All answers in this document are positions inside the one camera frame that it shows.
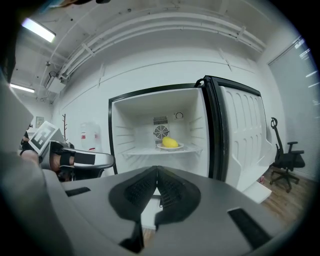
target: hand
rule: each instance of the hand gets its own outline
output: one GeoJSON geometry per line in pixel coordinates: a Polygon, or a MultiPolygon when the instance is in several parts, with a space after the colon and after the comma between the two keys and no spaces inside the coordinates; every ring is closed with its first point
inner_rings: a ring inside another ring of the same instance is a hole
{"type": "MultiPolygon", "coordinates": [[[[52,171],[58,172],[60,170],[60,159],[61,159],[61,155],[58,155],[55,153],[50,155],[50,168],[52,171]]],[[[74,162],[75,162],[75,157],[70,156],[69,165],[73,166],[74,162]]]]}
{"type": "Polygon", "coordinates": [[[60,158],[61,155],[55,153],[50,155],[50,168],[52,171],[58,172],[60,170],[60,158]]]}
{"type": "Polygon", "coordinates": [[[24,160],[32,161],[36,165],[39,164],[38,154],[36,152],[34,152],[33,150],[25,150],[25,151],[23,151],[22,154],[21,154],[21,157],[24,160]]]}

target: black strap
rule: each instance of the black strap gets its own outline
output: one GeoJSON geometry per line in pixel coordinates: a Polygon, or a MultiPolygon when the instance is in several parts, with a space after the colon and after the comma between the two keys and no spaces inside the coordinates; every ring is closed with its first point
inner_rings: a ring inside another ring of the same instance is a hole
{"type": "Polygon", "coordinates": [[[60,166],[69,166],[70,165],[70,153],[63,153],[60,158],[60,166]]]}
{"type": "Polygon", "coordinates": [[[95,161],[96,161],[95,154],[86,154],[86,153],[76,152],[74,155],[74,162],[77,164],[94,165],[95,161]]]}
{"type": "Polygon", "coordinates": [[[65,193],[68,197],[73,197],[76,195],[80,195],[86,192],[91,191],[90,188],[84,186],[84,187],[79,187],[79,188],[75,188],[75,189],[71,189],[71,190],[66,190],[65,193]]]}

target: black rubber pad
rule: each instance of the black rubber pad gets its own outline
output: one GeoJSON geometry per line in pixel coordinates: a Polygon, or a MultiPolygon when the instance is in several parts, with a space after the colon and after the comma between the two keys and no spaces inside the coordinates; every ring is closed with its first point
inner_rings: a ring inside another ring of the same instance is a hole
{"type": "Polygon", "coordinates": [[[90,188],[83,186],[83,187],[79,187],[79,188],[75,188],[75,189],[71,189],[71,190],[66,190],[65,193],[68,197],[73,197],[76,195],[80,195],[86,192],[91,191],[90,188]]]}
{"type": "Polygon", "coordinates": [[[109,202],[120,218],[138,223],[156,187],[157,167],[153,166],[115,185],[109,202]]]}
{"type": "Polygon", "coordinates": [[[198,207],[201,192],[196,185],[175,175],[163,166],[157,167],[157,188],[163,210],[155,215],[154,224],[182,222],[198,207]]]}
{"type": "Polygon", "coordinates": [[[60,157],[60,166],[69,166],[70,165],[70,153],[64,153],[60,157]]]}
{"type": "Polygon", "coordinates": [[[271,239],[243,209],[230,210],[228,214],[253,249],[257,249],[271,239]]]}

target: person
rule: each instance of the person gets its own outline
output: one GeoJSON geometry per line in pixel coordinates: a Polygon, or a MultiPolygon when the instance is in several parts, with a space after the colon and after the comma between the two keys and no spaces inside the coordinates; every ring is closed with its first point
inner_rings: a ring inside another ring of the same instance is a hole
{"type": "Polygon", "coordinates": [[[28,136],[28,132],[25,131],[22,140],[21,140],[21,146],[22,146],[22,150],[26,151],[26,150],[33,150],[34,148],[28,143],[29,142],[29,136],[28,136]]]}
{"type": "MultiPolygon", "coordinates": [[[[22,140],[21,140],[21,146],[22,150],[19,153],[19,155],[27,161],[31,161],[35,163],[36,165],[39,165],[42,162],[41,156],[38,156],[37,152],[34,150],[34,148],[29,144],[29,136],[28,132],[25,131],[22,140]]],[[[50,168],[52,171],[54,171],[56,174],[60,173],[60,166],[61,164],[61,155],[53,153],[50,155],[50,168]]],[[[70,156],[68,164],[70,166],[74,165],[75,157],[70,156]]]]}

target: fan grille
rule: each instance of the fan grille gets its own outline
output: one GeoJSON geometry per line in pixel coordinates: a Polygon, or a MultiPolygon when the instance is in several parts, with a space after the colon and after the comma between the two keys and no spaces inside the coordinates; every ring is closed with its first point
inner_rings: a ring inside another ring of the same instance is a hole
{"type": "Polygon", "coordinates": [[[154,117],[153,118],[153,124],[155,126],[158,126],[158,125],[165,125],[168,123],[168,117],[167,116],[158,116],[158,117],[154,117]]]}
{"type": "Polygon", "coordinates": [[[169,133],[169,130],[167,129],[167,127],[163,125],[157,126],[154,130],[154,135],[158,139],[163,139],[164,137],[168,136],[168,133],[169,133]]]}

